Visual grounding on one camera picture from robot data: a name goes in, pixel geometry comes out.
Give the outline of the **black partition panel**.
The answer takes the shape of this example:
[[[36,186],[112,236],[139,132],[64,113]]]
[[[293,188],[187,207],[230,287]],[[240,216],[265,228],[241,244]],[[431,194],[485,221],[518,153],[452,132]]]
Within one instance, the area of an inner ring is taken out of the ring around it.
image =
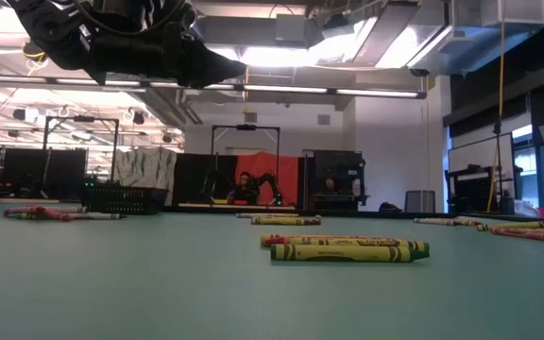
[[[225,199],[235,185],[237,162],[237,156],[178,154],[173,205]]]
[[[0,198],[80,199],[87,152],[0,147]]]

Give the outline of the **grey bin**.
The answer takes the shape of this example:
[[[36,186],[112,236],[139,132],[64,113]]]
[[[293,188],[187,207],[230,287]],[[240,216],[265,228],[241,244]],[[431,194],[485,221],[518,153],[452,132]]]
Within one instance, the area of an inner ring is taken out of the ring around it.
[[[407,191],[404,211],[406,213],[435,213],[435,191]]]

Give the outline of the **grey white curtain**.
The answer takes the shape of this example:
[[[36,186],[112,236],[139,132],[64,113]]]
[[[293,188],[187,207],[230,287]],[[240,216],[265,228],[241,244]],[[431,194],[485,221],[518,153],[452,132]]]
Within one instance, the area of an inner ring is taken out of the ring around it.
[[[178,154],[169,149],[139,147],[116,151],[113,174],[123,186],[166,190],[165,206],[173,201]]]

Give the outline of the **black tripod stand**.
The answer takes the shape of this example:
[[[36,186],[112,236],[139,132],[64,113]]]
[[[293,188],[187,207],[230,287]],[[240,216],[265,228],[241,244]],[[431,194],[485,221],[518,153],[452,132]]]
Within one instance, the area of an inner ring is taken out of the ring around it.
[[[495,213],[501,211],[502,198],[502,156],[501,156],[501,134],[502,134],[502,117],[499,116],[493,127],[495,134],[495,152],[491,170],[491,182],[489,187],[489,198],[486,203],[486,211],[491,211],[492,202],[495,202]]]

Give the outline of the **black equipment cart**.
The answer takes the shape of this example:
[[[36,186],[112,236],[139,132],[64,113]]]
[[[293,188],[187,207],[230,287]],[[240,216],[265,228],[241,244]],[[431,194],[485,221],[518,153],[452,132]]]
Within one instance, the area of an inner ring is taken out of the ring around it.
[[[515,178],[500,166],[470,164],[463,170],[446,171],[445,180],[450,213],[515,213]]]

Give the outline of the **red backdrop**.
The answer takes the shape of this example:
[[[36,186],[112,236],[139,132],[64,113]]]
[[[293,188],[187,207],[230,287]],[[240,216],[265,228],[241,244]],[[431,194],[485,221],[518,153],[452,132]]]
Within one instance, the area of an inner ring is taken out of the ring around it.
[[[282,196],[281,205],[298,203],[298,157],[277,156],[267,152],[239,155],[235,171],[237,183],[243,173],[249,173],[255,179],[273,175]]]

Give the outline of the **white crayon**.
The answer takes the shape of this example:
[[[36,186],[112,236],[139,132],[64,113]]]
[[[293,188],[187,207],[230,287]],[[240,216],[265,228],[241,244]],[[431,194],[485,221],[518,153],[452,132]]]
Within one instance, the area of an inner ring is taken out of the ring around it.
[[[70,212],[67,214],[71,220],[121,220],[127,218],[120,213],[103,212]]]

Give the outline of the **long ceiling light bar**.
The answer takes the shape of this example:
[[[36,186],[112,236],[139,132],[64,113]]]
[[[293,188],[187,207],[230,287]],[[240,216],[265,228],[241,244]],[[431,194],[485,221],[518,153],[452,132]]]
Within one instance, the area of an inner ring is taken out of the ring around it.
[[[136,81],[136,80],[107,80],[105,86],[130,89],[182,89],[189,90],[189,87],[178,85],[170,81]],[[324,87],[303,87],[289,85],[262,85],[262,84],[232,84],[220,83],[201,88],[201,91],[220,91],[220,92],[243,92],[243,93],[287,93],[287,94],[321,94],[321,95],[340,95],[340,96],[361,96],[361,97],[381,97],[381,98],[400,98],[400,99],[425,99],[425,92],[395,91],[381,89],[356,89],[356,88],[324,88]]]

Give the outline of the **black gantry frame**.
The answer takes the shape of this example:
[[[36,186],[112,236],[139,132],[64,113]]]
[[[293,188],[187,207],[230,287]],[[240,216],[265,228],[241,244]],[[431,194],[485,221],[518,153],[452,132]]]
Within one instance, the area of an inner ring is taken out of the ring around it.
[[[50,128],[49,124],[52,120],[56,119],[59,123],[64,123],[68,119],[73,120],[74,122],[79,123],[94,123],[96,121],[98,122],[112,122],[114,123],[114,134],[113,134],[113,145],[112,145],[112,159],[111,159],[111,171],[110,171],[110,181],[114,182],[115,180],[115,164],[116,164],[116,151],[118,146],[118,137],[119,137],[119,127],[120,127],[120,121],[119,119],[115,118],[97,118],[94,116],[87,116],[87,115],[77,115],[73,117],[61,117],[61,116],[45,116],[45,123],[44,123],[44,132],[43,132],[43,138],[42,138],[42,150],[47,149],[48,144],[48,137],[50,132],[54,131],[54,128]]]
[[[281,143],[281,128],[280,127],[265,127],[265,126],[256,126],[252,124],[241,124],[241,125],[213,125],[211,129],[211,142],[210,142],[210,156],[218,158],[217,154],[214,152],[215,142],[221,138],[229,129],[242,130],[242,131],[254,131],[257,129],[264,130],[274,130],[277,133],[277,137],[273,138],[273,142],[276,144],[276,170],[274,176],[278,181],[280,176],[280,143]]]

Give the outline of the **red orange crayon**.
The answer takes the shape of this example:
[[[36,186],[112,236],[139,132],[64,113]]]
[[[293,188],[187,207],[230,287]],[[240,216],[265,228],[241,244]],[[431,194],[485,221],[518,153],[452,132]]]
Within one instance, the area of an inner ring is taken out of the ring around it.
[[[298,237],[282,237],[277,239],[271,239],[267,241],[261,241],[262,247],[270,247],[272,245],[300,245],[300,244],[307,244],[311,241],[319,241],[319,240],[348,240],[348,241],[357,241],[357,240],[363,240],[363,239],[344,239],[344,238],[298,238]]]

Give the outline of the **green table mat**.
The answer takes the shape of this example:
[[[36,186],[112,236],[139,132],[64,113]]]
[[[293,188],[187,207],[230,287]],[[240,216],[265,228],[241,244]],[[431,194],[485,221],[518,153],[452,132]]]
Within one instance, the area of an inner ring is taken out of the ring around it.
[[[544,242],[409,220],[305,233],[424,241],[413,263],[274,262],[231,214],[26,221],[0,205],[0,339],[544,340]]]

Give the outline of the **grey ceiling unit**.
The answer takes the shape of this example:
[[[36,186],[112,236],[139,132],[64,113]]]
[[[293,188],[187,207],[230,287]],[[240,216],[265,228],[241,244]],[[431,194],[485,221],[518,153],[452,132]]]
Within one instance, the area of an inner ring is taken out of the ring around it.
[[[293,14],[276,16],[275,42],[277,45],[302,46],[306,40],[306,19]]]

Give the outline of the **black plastic basket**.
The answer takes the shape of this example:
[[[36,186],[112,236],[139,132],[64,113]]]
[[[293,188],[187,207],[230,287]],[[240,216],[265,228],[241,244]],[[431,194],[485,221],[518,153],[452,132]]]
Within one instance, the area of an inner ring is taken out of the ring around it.
[[[164,208],[166,189],[127,187],[120,185],[86,185],[81,204],[92,213],[150,215]]]

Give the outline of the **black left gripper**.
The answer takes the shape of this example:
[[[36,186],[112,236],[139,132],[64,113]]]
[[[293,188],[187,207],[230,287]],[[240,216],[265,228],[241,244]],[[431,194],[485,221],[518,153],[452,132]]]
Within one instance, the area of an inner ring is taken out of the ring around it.
[[[205,88],[247,70],[189,34],[196,19],[190,0],[93,0],[87,19],[87,74],[99,84],[108,73],[119,73]]]

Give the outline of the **rectangular silver air duct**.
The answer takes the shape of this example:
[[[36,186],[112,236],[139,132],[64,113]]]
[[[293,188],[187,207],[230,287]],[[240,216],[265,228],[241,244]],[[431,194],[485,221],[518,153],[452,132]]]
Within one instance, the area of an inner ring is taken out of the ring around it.
[[[374,0],[344,61],[375,69],[414,68],[449,33],[450,0]]]

